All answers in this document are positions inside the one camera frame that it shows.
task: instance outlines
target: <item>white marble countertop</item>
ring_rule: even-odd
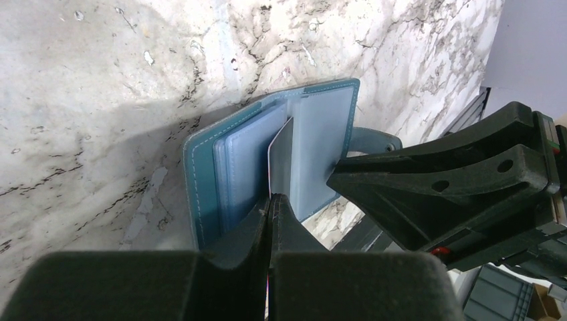
[[[360,78],[357,126],[436,137],[477,93],[502,3],[3,3],[0,306],[50,251],[192,248],[181,142],[253,97]]]

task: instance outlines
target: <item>hole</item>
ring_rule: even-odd
[[[438,181],[433,183],[433,185],[431,185],[431,188],[436,191],[436,192],[443,192],[445,189],[447,189],[447,187],[449,187],[449,182],[448,181]]]
[[[514,162],[511,159],[507,159],[507,160],[503,161],[502,163],[500,163],[500,165],[498,165],[498,172],[499,173],[506,173],[512,168],[513,165],[514,165]]]

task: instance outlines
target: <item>gray plastic crate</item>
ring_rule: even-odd
[[[492,265],[484,265],[463,308],[466,320],[526,319],[534,285]]]

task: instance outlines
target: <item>blue wallet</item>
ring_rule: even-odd
[[[359,85],[349,79],[269,94],[184,141],[187,201],[199,248],[248,214],[268,193],[268,177],[269,187],[286,194],[303,221],[338,197],[326,181],[348,151],[402,147],[395,136],[353,129]]]

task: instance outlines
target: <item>brown box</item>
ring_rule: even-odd
[[[548,296],[548,288],[545,286],[534,284],[528,318],[535,321],[557,321],[561,318],[557,303],[555,299]]]

